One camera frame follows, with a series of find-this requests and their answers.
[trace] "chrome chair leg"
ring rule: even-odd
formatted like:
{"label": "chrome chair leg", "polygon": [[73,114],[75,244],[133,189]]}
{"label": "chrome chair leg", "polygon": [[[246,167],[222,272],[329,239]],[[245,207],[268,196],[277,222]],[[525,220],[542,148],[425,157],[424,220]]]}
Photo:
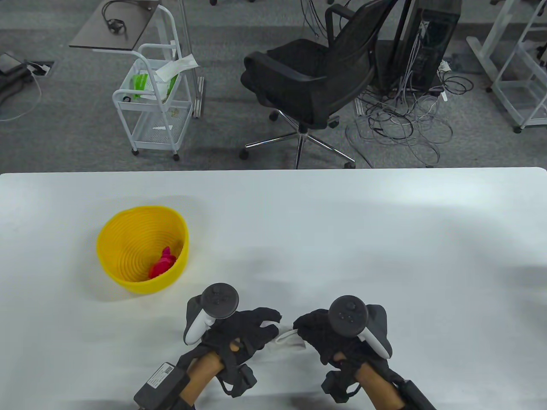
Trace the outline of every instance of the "chrome chair leg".
{"label": "chrome chair leg", "polygon": [[292,128],[294,128],[295,130],[298,129],[298,123],[295,120],[293,120],[291,117],[286,116],[283,111],[277,110],[277,112],[279,113],[280,116],[282,116],[285,119],[286,122],[290,124]]}
{"label": "chrome chair leg", "polygon": [[251,144],[247,144],[247,145],[245,145],[245,149],[249,149],[249,148],[253,148],[253,147],[259,147],[260,145],[273,144],[274,142],[285,141],[287,139],[297,137],[297,136],[298,136],[297,131],[289,132],[288,134],[281,135],[280,137],[266,139],[264,141],[256,141],[256,142],[253,142]]}
{"label": "chrome chair leg", "polygon": [[296,152],[296,160],[294,161],[294,169],[298,169],[300,164],[300,157],[302,156],[302,147],[304,146],[304,141],[306,140],[306,134],[298,134],[298,151]]}
{"label": "chrome chair leg", "polygon": [[322,147],[322,148],[324,148],[324,149],[327,149],[327,150],[329,150],[329,151],[332,151],[332,152],[334,152],[335,154],[337,154],[338,156],[340,156],[340,157],[344,158],[345,160],[351,162],[352,164],[355,164],[355,160],[354,160],[354,159],[348,157],[348,156],[347,156],[346,154],[344,154],[343,152],[338,151],[338,150],[337,150],[336,148],[334,148],[332,145],[329,145],[329,144],[327,144],[326,142],[321,141],[320,139],[314,137],[313,135],[309,135],[309,134],[308,134],[307,137],[310,139],[311,142],[313,142],[313,143],[319,145],[320,147]]}

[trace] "pink object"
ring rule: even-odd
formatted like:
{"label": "pink object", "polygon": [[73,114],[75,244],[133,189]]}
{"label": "pink object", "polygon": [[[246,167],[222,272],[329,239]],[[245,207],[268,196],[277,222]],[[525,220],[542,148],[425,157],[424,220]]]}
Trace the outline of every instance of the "pink object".
{"label": "pink object", "polygon": [[177,257],[171,255],[171,250],[169,249],[169,247],[165,248],[161,253],[160,260],[157,261],[154,266],[150,268],[150,271],[148,272],[148,277],[150,279],[154,279],[162,273],[167,272],[169,269],[171,269],[176,260]]}

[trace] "label sticker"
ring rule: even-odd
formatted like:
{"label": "label sticker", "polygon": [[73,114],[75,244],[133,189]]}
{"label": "label sticker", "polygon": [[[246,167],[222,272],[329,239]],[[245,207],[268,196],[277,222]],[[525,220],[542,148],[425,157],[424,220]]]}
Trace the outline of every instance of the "label sticker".
{"label": "label sticker", "polygon": [[148,379],[147,384],[151,385],[154,389],[157,389],[158,386],[165,380],[165,378],[171,373],[174,369],[169,363],[164,363],[161,367],[156,370],[156,372]]}

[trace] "black glove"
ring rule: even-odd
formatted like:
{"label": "black glove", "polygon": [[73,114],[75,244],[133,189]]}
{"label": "black glove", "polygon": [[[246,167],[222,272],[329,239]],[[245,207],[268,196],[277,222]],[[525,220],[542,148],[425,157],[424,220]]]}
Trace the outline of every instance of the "black glove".
{"label": "black glove", "polygon": [[279,335],[276,325],[260,327],[263,321],[269,320],[279,323],[281,314],[269,308],[256,308],[253,311],[235,312],[226,319],[217,319],[213,326],[201,338],[201,344],[229,349],[234,342],[240,349],[234,352],[238,365],[249,360],[257,350]]}
{"label": "black glove", "polygon": [[[376,311],[375,305],[368,305],[369,314],[384,328],[387,328],[387,319],[382,318],[382,312]],[[317,309],[311,313],[299,317],[293,324],[298,335],[312,345],[319,353],[321,363],[330,363],[334,367],[341,368],[350,364],[356,371],[363,363],[368,363],[385,380],[391,381],[392,371],[387,360],[381,358],[367,342],[361,342],[358,337],[344,337],[336,333],[330,326],[328,310]],[[334,355],[342,352],[346,357],[344,361],[334,361]]]}
{"label": "black glove", "polygon": [[[260,327],[265,320],[279,323],[281,315],[274,309],[257,308],[253,311],[234,312],[226,319],[217,319],[203,334],[201,343],[181,356],[177,367],[186,371],[194,359],[216,352],[224,364],[224,369],[217,374],[222,389],[229,396],[241,396],[257,382],[253,371],[244,363],[279,334],[274,324]],[[230,344],[235,344],[239,350],[232,351]],[[231,391],[227,390],[225,383],[233,386]]]}

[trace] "computer tower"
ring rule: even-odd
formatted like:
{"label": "computer tower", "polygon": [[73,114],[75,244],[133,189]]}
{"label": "computer tower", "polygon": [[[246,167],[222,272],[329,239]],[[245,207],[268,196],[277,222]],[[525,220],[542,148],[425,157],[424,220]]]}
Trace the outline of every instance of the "computer tower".
{"label": "computer tower", "polygon": [[[419,92],[427,92],[431,88],[461,12],[462,0],[414,1],[395,65],[403,76],[408,62],[415,56],[412,77],[407,86]],[[416,51],[412,54],[412,48],[417,36],[420,36],[420,44],[416,55]]]}

